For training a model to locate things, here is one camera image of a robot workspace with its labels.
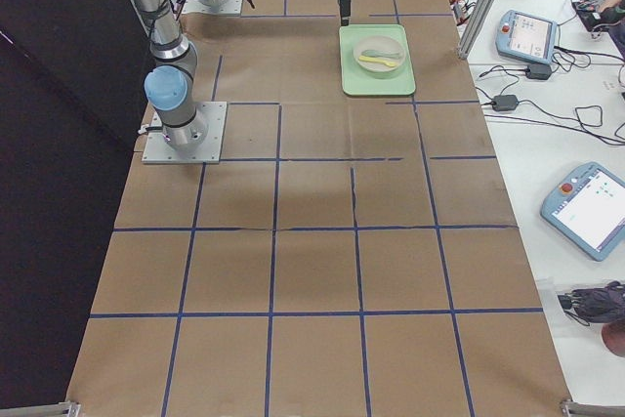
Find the light green tray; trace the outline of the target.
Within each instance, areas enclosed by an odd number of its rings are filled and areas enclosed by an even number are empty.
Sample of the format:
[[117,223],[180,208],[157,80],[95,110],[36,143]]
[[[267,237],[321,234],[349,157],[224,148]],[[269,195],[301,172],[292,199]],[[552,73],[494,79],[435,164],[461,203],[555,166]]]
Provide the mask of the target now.
[[405,29],[351,24],[339,29],[343,91],[350,96],[409,96],[416,91]]

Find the teach pendant near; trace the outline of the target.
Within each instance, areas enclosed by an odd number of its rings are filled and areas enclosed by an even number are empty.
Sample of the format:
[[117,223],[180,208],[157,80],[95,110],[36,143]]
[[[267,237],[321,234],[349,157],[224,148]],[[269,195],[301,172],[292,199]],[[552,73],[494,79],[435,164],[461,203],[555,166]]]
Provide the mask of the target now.
[[595,261],[624,239],[624,182],[591,161],[573,169],[544,199],[540,214]]

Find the yellow plastic fork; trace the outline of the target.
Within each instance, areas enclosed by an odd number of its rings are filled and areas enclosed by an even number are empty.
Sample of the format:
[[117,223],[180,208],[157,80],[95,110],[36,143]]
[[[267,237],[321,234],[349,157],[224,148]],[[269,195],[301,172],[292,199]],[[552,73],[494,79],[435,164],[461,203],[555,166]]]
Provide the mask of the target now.
[[399,66],[397,62],[387,61],[385,59],[381,59],[377,57],[368,57],[368,56],[360,55],[358,56],[357,60],[362,63],[377,63],[377,64],[381,64],[389,68],[395,68]]

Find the white round plate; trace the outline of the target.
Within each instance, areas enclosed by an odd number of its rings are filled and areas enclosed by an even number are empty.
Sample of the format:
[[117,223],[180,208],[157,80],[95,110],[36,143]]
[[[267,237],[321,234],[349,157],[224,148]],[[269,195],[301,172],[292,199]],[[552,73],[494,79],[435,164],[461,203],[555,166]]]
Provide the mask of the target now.
[[401,69],[407,53],[404,46],[393,37],[370,35],[355,42],[353,57],[365,72],[385,76]]

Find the black power adapter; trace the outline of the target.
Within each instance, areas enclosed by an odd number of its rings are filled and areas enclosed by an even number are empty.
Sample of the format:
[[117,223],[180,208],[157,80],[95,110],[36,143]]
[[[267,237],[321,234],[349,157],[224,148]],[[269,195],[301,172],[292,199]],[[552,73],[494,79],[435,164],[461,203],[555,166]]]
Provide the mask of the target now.
[[530,80],[546,81],[552,76],[553,70],[548,64],[530,63],[524,70],[524,74]]

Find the black power brick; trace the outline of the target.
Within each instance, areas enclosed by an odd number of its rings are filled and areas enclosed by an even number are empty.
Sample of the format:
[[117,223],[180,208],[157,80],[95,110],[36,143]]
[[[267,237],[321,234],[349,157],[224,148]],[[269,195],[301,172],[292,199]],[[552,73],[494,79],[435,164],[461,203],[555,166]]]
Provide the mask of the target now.
[[497,95],[492,98],[491,107],[497,112],[514,111],[519,105],[516,95]]

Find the dark folded umbrella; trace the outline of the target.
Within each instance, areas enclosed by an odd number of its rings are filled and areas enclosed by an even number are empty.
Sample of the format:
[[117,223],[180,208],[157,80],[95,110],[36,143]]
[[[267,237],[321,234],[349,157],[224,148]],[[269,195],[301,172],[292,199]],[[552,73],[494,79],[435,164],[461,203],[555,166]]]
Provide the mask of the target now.
[[584,326],[624,318],[624,285],[615,280],[604,287],[579,288],[558,295],[564,313]]

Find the teach pendant far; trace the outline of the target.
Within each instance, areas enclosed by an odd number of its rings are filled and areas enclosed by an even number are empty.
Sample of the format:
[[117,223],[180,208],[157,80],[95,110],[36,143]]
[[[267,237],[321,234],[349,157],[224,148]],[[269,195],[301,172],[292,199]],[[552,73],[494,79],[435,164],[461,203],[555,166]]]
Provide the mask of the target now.
[[510,10],[500,20],[495,47],[500,56],[549,65],[557,31],[554,21]]

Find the green plastic spoon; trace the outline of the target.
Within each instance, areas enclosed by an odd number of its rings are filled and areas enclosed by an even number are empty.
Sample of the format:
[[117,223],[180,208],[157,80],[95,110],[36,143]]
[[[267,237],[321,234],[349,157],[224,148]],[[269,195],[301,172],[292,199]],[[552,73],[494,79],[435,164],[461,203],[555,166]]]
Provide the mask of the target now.
[[360,53],[360,55],[369,58],[386,58],[395,60],[403,58],[402,52],[383,52],[377,50],[364,50]]

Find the teach pendant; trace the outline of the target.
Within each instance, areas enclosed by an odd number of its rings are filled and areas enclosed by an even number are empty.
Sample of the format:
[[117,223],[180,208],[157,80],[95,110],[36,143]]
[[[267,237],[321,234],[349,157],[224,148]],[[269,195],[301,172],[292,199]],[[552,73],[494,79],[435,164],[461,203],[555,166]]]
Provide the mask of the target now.
[[500,20],[495,47],[500,56],[549,65],[557,31],[554,21],[510,10]]
[[591,161],[573,169],[544,199],[540,214],[595,261],[624,239],[624,182]]

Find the brown paper table cover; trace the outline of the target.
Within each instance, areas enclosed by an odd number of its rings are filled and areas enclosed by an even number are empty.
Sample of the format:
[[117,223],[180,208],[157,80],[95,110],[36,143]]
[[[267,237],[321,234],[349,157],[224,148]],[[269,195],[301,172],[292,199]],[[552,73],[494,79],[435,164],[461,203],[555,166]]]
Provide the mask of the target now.
[[556,416],[568,390],[447,0],[416,92],[341,86],[336,0],[187,15],[216,165],[135,156],[67,396],[85,416]]

